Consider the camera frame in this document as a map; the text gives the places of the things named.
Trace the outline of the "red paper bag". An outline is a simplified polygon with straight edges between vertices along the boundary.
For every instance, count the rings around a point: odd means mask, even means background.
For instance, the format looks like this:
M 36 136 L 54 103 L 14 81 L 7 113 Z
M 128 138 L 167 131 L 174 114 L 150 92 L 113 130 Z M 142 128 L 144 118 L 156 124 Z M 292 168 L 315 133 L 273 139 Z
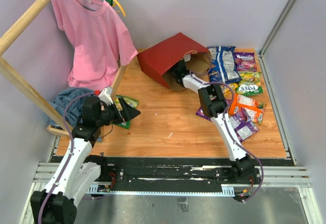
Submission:
M 191 54 L 186 62 L 189 71 L 202 75 L 210 68 L 210 51 L 183 33 L 177 33 L 137 54 L 141 71 L 162 86 L 172 90 L 184 89 L 171 75 L 170 69 L 185 54 Z

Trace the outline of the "yellow M&M's packet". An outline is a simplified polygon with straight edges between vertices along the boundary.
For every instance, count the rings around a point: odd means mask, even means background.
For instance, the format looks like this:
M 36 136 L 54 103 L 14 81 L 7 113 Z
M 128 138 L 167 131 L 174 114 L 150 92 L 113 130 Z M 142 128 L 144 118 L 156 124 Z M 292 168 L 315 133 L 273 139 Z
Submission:
M 227 86 L 226 85 L 220 85 L 220 87 L 221 87 L 221 90 L 222 90 L 223 94 L 225 96 L 227 96 L 227 95 L 232 93 L 231 91 L 234 92 L 238 88 L 238 84 L 237 83 L 230 83 Z

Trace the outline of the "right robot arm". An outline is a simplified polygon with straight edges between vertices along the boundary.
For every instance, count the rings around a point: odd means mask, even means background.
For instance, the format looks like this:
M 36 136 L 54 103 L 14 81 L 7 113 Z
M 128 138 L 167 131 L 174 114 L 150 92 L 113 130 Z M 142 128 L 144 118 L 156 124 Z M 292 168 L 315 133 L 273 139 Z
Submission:
M 220 87 L 220 82 L 205 82 L 191 73 L 184 60 L 178 61 L 168 70 L 176 82 L 196 92 L 199 96 L 201 109 L 205 116 L 209 117 L 216 126 L 224 144 L 228 150 L 231 161 L 231 178 L 236 183 L 243 183 L 246 179 L 252 179 L 253 183 L 261 182 L 261 175 L 254 166 L 250 153 L 240 143 L 236 132 L 232 128 L 227 110 L 229 104 Z

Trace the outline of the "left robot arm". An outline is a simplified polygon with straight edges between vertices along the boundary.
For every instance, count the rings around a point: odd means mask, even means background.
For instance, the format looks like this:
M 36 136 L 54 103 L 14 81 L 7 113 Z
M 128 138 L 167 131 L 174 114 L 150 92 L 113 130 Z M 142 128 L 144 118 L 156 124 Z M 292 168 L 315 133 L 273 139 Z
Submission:
M 119 98 L 121 109 L 104 96 L 84 99 L 81 116 L 69 133 L 68 149 L 54 176 L 42 191 L 34 191 L 30 198 L 35 223 L 74 223 L 77 208 L 95 180 L 103 181 L 109 175 L 105 159 L 88 159 L 101 128 L 131 121 L 140 111 Z

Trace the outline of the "green snack packet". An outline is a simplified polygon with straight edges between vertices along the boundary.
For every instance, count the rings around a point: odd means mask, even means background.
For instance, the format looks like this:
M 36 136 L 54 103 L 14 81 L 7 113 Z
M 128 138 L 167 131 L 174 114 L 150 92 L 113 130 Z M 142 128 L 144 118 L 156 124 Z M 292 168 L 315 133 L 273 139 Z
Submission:
M 263 93 L 260 82 L 261 72 L 239 71 L 241 81 L 235 92 L 244 96 L 254 96 Z
M 131 107 L 133 107 L 133 108 L 137 108 L 138 105 L 139 105 L 139 103 L 140 103 L 139 100 L 136 100 L 136 99 L 134 99 L 134 98 L 131 98 L 131 97 L 128 97 L 128 96 L 116 95 L 116 98 L 115 98 L 114 103 L 115 103 L 115 105 L 116 105 L 116 107 L 117 107 L 117 109 L 118 109 L 119 111 L 121 111 L 121 110 L 123 109 L 122 106 L 121 106 L 121 104 L 120 104 L 120 102 L 119 102 L 119 98 L 123 98 L 124 101 L 125 101 L 129 106 L 131 106 Z M 121 123 L 121 124 L 117 124 L 117 126 L 119 126 L 119 127 L 121 127 L 121 128 L 124 128 L 124 129 L 129 129 L 129 128 L 130 128 L 130 121 L 128 121 L 128 122 L 123 122 L 123 123 Z

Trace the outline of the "orange snack packet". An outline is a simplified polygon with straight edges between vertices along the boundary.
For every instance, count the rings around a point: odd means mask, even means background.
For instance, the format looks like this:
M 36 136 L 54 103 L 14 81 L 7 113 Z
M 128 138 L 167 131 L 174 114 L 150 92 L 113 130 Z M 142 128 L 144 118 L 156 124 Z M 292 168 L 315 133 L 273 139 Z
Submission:
M 261 125 L 263 121 L 265 107 L 265 103 L 258 102 L 255 99 L 246 97 L 241 94 L 235 94 L 234 99 L 229 108 L 229 114 L 234 115 L 241 109 L 244 109 L 253 122 Z

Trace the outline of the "blue Doritos chip bag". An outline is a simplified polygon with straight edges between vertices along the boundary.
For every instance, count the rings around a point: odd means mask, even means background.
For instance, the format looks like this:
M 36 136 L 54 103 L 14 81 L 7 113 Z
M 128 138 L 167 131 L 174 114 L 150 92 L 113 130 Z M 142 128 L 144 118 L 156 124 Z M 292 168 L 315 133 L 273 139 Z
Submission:
M 211 68 L 208 72 L 210 82 L 239 83 L 241 77 L 236 71 L 234 46 L 207 47 L 211 54 Z

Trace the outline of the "purple snack packet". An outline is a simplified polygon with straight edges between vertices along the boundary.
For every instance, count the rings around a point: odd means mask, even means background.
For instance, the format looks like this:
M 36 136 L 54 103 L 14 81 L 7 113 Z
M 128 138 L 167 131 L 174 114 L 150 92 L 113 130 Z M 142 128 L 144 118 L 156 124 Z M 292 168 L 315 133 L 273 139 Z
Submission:
M 236 114 L 230 116 L 229 119 L 232 128 L 241 143 L 259 132 L 258 127 L 244 108 L 241 108 Z
M 257 64 L 255 61 L 254 52 L 235 52 L 234 61 L 237 71 L 257 71 Z
M 226 99 L 226 102 L 227 102 L 227 104 L 230 104 L 231 99 Z M 211 121 L 211 119 L 209 117 L 204 115 L 201 107 L 197 110 L 196 116 L 199 116 L 199 117 L 202 117 L 202 118 L 204 118 L 204 119 L 206 119 L 208 121 Z

